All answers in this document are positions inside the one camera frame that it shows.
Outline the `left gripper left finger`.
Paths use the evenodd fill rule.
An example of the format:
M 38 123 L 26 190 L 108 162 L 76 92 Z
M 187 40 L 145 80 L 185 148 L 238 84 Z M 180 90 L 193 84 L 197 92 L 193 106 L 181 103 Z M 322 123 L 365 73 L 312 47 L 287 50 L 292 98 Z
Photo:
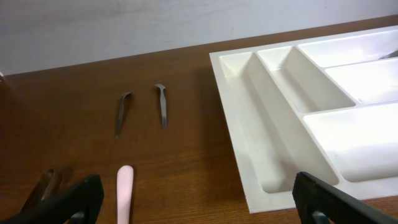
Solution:
M 2 224 L 95 224 L 104 199 L 101 177 L 91 174 L 37 205 L 2 220 Z

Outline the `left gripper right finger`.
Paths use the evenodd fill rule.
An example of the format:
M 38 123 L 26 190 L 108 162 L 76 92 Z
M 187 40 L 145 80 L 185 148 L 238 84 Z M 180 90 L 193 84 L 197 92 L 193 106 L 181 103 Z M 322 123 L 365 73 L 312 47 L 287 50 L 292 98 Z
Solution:
M 397 224 L 397 219 L 376 210 L 308 172 L 296 175 L 292 191 L 302 223 Z

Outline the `steel spoon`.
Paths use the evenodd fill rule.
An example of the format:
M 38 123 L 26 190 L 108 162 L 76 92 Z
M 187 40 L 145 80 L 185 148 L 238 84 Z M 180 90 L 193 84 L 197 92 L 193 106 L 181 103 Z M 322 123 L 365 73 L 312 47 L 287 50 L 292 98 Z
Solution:
M 387 58 L 394 58 L 394 57 L 397 57 L 397 56 L 398 56 L 398 50 L 396 50 L 396 51 L 394 51 L 392 53 L 389 53 L 388 55 L 382 56 L 379 59 L 382 60 L 382 59 L 387 59 Z

